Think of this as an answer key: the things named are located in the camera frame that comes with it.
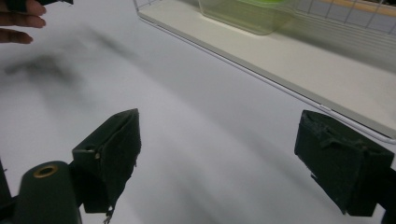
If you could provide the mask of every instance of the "wire rack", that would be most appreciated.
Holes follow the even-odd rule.
[[[134,4],[139,10],[160,1]],[[396,0],[295,0],[293,9],[296,16],[396,36]]]

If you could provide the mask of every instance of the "clear plastic bin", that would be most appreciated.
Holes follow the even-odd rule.
[[[255,35],[269,35],[292,15],[291,0],[199,0],[202,14]]]

